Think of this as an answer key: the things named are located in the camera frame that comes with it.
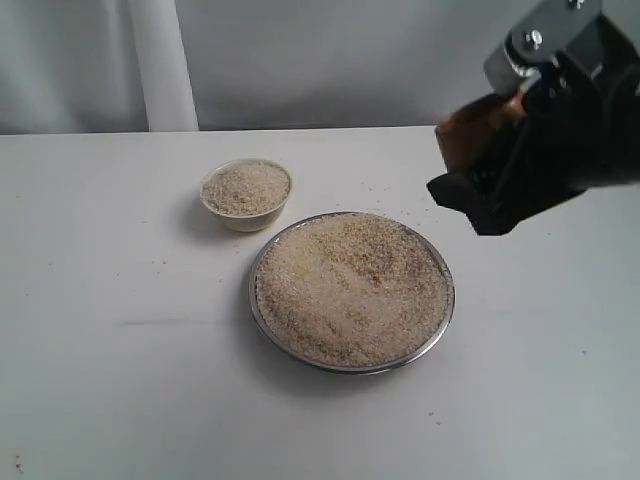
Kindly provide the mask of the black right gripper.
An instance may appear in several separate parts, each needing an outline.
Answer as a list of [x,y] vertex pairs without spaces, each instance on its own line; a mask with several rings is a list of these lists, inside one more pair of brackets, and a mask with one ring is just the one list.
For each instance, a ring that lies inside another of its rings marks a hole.
[[524,96],[521,145],[427,183],[435,203],[463,214],[480,236],[521,222],[588,189],[639,181],[639,55],[598,15],[541,69]]

